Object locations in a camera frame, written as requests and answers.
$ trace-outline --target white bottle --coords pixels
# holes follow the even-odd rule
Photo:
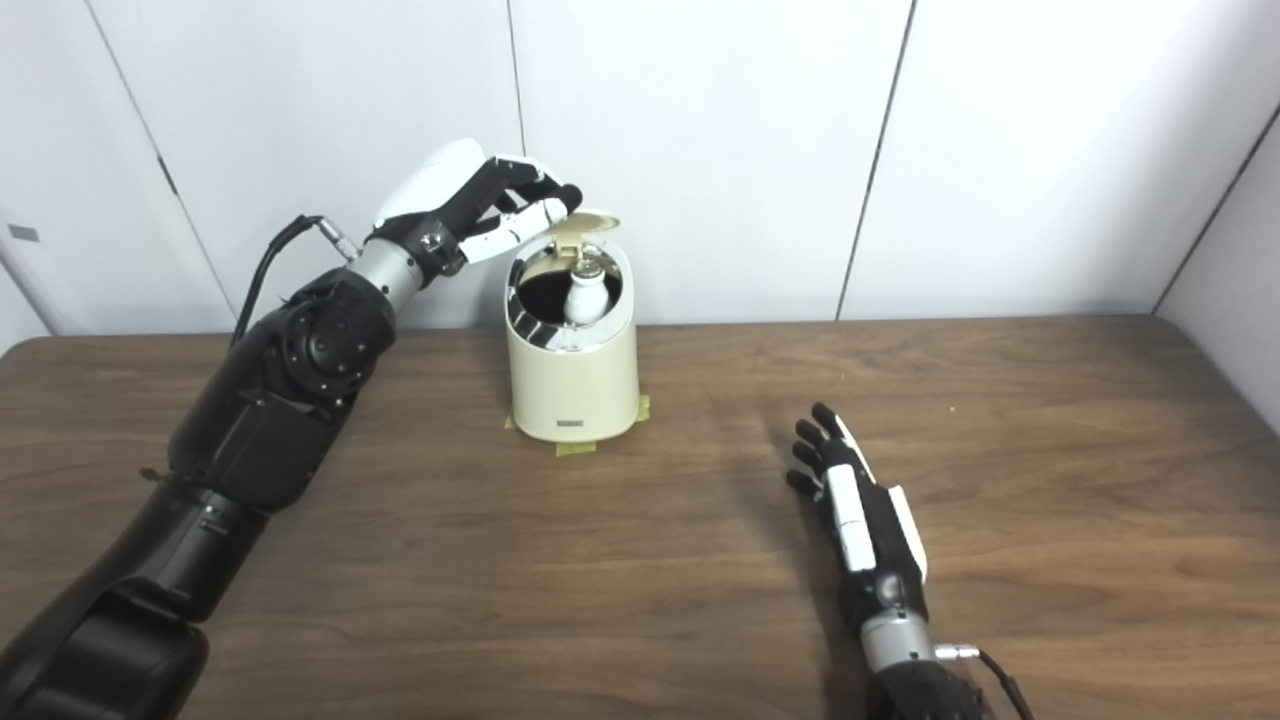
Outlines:
[[[564,319],[589,325],[609,311],[609,290],[604,287],[604,268],[594,258],[582,258],[570,273],[572,283],[564,299]]]

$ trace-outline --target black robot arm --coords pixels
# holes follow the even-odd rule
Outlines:
[[[195,624],[214,612],[270,516],[306,491],[396,341],[397,310],[435,277],[516,247],[580,202],[532,160],[485,159],[472,141],[438,151],[362,251],[232,345],[134,520],[0,652],[0,717],[175,717],[209,653]],[[484,218],[490,208],[495,222]],[[346,242],[332,224],[321,229]]]

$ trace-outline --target masking tape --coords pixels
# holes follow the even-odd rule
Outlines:
[[[594,442],[557,442],[556,443],[556,457],[563,457],[566,455],[585,455],[588,452],[595,452]]]

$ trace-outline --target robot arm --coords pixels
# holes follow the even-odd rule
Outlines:
[[[979,659],[1000,676],[1021,720],[1033,720],[1012,678],[973,646],[936,646],[924,603],[924,544],[900,487],[876,482],[844,420],[823,404],[818,425],[796,423],[797,460],[813,474],[787,471],[787,484],[812,497],[840,556],[840,611],[858,634],[872,688],[868,720],[980,720],[980,692],[942,665]]]
[[[348,263],[232,345],[133,523],[0,652],[0,717],[174,717],[209,652],[193,624],[214,612],[270,516],[306,491],[396,341],[396,313],[581,199],[535,160],[485,159],[465,140],[392,195],[362,250],[324,218],[294,220],[285,233],[319,227]]]

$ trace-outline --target container lid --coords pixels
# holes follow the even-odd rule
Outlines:
[[[548,234],[591,234],[612,231],[618,227],[622,220],[614,218],[613,215],[605,213],[604,210],[588,210],[581,208],[573,211],[572,215],[564,218],[556,227],[548,231]]]

